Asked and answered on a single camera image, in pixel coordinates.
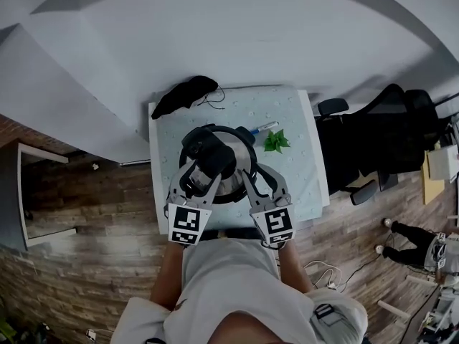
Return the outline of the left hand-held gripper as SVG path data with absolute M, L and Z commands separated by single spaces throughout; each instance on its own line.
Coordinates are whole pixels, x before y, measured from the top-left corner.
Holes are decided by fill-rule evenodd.
M 196 163 L 186 163 L 173 176 L 169 185 L 168 202 L 164 207 L 164 214 L 168 221 L 168 240 L 182 246 L 197 245 L 204 229 L 212 215 L 211 205 L 222 180 L 215 176 L 195 196 L 195 204 L 187 204 L 194 189 L 190 176 Z

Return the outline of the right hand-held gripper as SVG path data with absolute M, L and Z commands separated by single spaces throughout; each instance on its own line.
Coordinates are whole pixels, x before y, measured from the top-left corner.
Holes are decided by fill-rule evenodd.
M 252 217 L 261 234 L 261 244 L 268 249 L 282 249 L 295 236 L 294 205 L 284 177 L 273 168 L 257 163 L 257 172 L 271 188 L 272 198 L 261 194 L 246 170 L 241 171 Z

